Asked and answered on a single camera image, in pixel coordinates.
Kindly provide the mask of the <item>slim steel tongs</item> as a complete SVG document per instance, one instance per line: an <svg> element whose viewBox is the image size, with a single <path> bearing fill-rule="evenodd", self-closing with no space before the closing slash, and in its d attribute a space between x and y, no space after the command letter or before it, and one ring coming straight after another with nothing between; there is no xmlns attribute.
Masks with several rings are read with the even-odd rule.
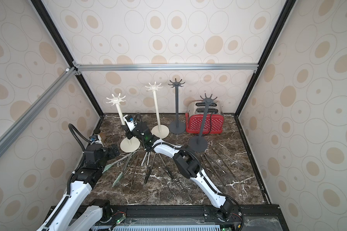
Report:
<svg viewBox="0 0 347 231"><path fill-rule="evenodd" d="M134 172L133 172L133 176L132 176L130 189L132 189L134 181L135 181L135 175L136 175L136 170L137 170L137 167L138 167L138 162L139 162L139 156L136 157L135 167L134 167Z"/></svg>

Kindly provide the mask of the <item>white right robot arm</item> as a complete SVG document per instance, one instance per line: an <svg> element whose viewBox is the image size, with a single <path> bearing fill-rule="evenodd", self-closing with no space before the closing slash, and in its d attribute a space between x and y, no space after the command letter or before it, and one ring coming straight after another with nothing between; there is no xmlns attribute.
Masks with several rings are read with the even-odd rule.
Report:
<svg viewBox="0 0 347 231"><path fill-rule="evenodd" d="M137 138L146 152L163 154L171 158L180 174L195 182L218 209L220 220L227 221L232 216L244 221L244 213L239 203L230 195L222 193L207 176L200 160L187 145L173 145L152 134L146 122L137 122L131 116L124 119L122 127L128 139Z"/></svg>

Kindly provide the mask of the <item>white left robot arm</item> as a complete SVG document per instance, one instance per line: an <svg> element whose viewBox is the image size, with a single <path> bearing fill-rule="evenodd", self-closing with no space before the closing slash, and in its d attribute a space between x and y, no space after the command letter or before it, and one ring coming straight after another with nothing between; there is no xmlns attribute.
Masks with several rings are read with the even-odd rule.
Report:
<svg viewBox="0 0 347 231"><path fill-rule="evenodd" d="M118 146L105 147L98 134L86 139L73 126L71 134L81 146L83 155L67 181L67 190L39 231L88 231L98 222L107 223L115 217L109 200L95 199L76 221L71 223L84 199L101 178L107 162L120 155Z"/></svg>

